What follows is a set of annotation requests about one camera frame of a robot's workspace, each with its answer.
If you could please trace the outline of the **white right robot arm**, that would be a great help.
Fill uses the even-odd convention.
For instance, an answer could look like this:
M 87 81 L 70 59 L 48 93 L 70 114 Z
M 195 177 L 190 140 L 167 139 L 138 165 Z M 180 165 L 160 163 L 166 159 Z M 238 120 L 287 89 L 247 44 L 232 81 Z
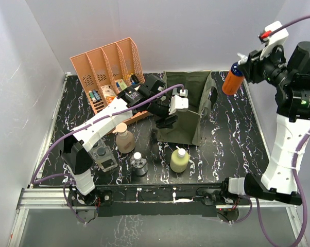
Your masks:
M 261 51 L 241 55 L 232 65 L 247 82 L 267 81 L 276 89 L 277 131 L 268 166 L 262 175 L 226 178 L 220 199 L 232 204 L 238 196 L 301 205 L 296 175 L 310 138 L 310 41 L 299 42 L 289 60 L 282 45 L 261 58 Z

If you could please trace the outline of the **orange blue pump bottle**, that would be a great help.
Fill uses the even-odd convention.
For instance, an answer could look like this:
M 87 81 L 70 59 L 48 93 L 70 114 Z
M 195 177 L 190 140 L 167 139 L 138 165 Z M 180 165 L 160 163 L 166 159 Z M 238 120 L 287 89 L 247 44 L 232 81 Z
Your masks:
M 238 53 L 237 55 L 240 57 L 240 59 L 232 64 L 226 76 L 225 82 L 221 88 L 222 92 L 229 96 L 234 95 L 238 91 L 244 80 L 244 74 L 239 69 L 239 66 L 245 64 L 248 57 L 241 53 Z

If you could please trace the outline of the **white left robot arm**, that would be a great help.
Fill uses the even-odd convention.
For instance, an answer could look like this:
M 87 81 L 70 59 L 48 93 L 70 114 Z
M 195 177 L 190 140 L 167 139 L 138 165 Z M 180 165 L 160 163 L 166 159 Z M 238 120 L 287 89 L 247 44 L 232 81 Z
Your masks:
M 150 75 L 144 83 L 133 84 L 119 92 L 100 113 L 60 137 L 59 154 L 68 165 L 71 182 L 83 204 L 92 205 L 97 197 L 91 175 L 91 166 L 95 162 L 91 156 L 94 145 L 139 112 L 147 111 L 159 117 L 161 127 L 172 125 L 176 121 L 178 101 L 184 100 L 185 95 L 182 84 L 167 87 L 161 78 Z

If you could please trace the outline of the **green canvas bag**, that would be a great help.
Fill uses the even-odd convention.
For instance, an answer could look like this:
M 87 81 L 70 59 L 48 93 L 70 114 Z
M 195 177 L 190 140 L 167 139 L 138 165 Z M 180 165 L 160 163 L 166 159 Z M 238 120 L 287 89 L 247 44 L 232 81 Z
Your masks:
M 216 103 L 218 91 L 211 71 L 165 72 L 163 81 L 167 87 L 182 84 L 188 90 L 188 110 L 177 112 L 177 121 L 171 129 L 158 129 L 157 140 L 176 144 L 201 144 L 202 119 L 207 118 Z

